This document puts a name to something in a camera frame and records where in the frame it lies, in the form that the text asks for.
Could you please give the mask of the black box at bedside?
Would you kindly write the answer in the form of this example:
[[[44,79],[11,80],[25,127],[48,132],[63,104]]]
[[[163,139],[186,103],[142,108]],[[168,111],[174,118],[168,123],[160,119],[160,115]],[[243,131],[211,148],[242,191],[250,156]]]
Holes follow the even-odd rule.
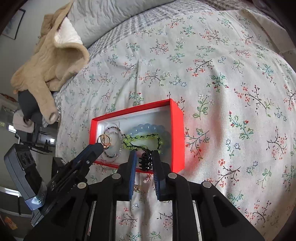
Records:
[[[4,156],[4,163],[29,209],[42,207],[46,200],[47,186],[37,171],[29,147],[13,144]]]

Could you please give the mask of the black hair claw clip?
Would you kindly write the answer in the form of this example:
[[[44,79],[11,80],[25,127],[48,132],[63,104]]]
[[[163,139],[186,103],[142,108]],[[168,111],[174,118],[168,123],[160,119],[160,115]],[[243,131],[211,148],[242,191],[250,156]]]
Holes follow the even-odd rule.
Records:
[[[152,151],[146,150],[139,157],[139,167],[147,172],[152,169]]]

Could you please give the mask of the framed wall picture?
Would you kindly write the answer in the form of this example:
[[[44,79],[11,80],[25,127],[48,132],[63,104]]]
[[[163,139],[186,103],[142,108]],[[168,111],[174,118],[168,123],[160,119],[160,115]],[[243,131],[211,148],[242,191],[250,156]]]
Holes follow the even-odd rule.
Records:
[[[24,9],[19,9],[4,28],[2,35],[15,40],[25,12]]]

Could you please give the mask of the small gold flower earring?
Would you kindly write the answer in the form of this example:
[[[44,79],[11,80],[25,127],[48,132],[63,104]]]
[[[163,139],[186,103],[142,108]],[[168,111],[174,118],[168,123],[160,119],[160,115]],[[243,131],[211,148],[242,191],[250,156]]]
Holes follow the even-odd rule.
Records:
[[[134,190],[134,192],[140,193],[140,186],[139,185],[134,185],[133,190]]]

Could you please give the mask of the floral bed sheet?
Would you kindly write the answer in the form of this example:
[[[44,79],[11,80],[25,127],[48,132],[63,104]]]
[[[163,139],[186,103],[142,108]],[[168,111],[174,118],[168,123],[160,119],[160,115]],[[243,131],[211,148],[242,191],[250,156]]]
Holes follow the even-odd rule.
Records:
[[[89,48],[59,91],[56,155],[76,157],[97,116],[172,99],[190,181],[211,182],[274,240],[295,207],[295,46],[243,1],[175,1],[133,16]]]

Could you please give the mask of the red Ace cardboard box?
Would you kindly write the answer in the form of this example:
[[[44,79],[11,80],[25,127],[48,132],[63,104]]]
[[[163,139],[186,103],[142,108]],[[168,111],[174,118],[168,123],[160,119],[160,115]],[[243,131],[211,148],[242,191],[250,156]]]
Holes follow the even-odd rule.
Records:
[[[111,147],[95,163],[118,168],[135,146],[157,150],[173,172],[185,168],[183,112],[172,99],[146,103],[93,118],[90,144],[109,135]]]

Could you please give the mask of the small gold stud earring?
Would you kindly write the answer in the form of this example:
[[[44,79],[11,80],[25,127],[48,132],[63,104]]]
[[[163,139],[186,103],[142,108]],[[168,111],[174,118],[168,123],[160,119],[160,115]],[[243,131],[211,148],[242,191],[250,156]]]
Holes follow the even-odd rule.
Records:
[[[144,183],[147,183],[147,182],[149,182],[150,180],[151,180],[151,175],[148,174],[148,175],[145,177],[145,179],[144,179]]]

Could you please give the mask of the grey quilted pillow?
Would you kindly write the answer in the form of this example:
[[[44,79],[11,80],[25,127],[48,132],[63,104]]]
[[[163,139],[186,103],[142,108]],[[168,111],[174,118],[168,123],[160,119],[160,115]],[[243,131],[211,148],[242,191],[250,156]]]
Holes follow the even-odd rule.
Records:
[[[67,18],[88,48],[125,20],[148,9],[167,4],[167,0],[74,1]]]

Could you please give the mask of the dark chair with clothes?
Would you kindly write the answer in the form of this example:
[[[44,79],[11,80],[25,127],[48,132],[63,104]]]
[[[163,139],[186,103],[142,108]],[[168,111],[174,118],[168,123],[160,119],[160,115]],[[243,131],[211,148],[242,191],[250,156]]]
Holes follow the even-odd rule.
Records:
[[[20,108],[14,113],[13,127],[20,143],[29,147],[30,150],[40,153],[52,153],[57,138],[58,122],[47,124],[36,99],[25,90],[18,93]]]

